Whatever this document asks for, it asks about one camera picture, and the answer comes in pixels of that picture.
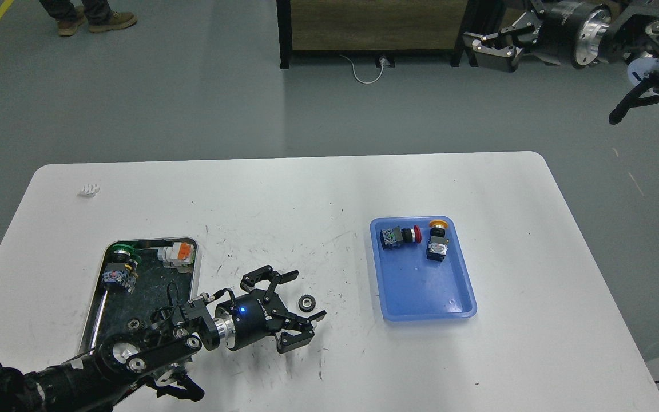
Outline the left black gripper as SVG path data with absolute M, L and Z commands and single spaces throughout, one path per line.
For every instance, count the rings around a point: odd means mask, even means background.
M 218 303 L 215 310 L 215 320 L 222 320 L 227 327 L 224 337 L 227 349 L 236 351 L 274 336 L 278 354 L 287 354 L 311 342 L 315 324 L 324 319 L 327 311 L 311 316 L 288 312 L 275 293 L 278 285 L 292 282 L 299 274 L 298 270 L 279 273 L 272 266 L 263 266 L 241 277 L 240 289 L 246 294 L 232 302 Z M 251 293 L 264 281 L 269 282 L 264 292 Z

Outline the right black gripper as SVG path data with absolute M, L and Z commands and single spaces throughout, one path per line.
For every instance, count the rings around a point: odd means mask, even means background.
M 532 46 L 533 55 L 549 65 L 583 69 L 597 62 L 612 20 L 609 6 L 564 1 L 546 9 L 543 1 L 502 2 L 507 9 L 523 11 L 512 25 L 491 34 L 463 33 L 478 67 L 515 72 L 524 50 Z

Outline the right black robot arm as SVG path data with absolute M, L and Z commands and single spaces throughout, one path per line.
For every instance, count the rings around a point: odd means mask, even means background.
M 659 1 L 622 1 L 617 14 L 606 3 L 584 1 L 505 5 L 523 11 L 512 25 L 463 33 L 479 66 L 512 73 L 524 55 L 577 70 L 622 62 L 632 87 L 610 112 L 608 123 L 619 124 L 631 109 L 659 104 Z

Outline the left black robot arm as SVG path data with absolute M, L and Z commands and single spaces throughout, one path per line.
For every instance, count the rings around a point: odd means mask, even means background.
M 276 292 L 297 271 L 263 266 L 241 277 L 243 294 L 231 288 L 201 293 L 153 313 L 150 325 L 105 338 L 95 348 L 39 372 L 22 373 L 0 363 L 0 411 L 112 411 L 143 387 L 157 397 L 198 402 L 205 391 L 186 362 L 221 345 L 236 351 L 273 337 L 279 354 L 306 346 L 326 316 L 310 295 L 290 311 Z

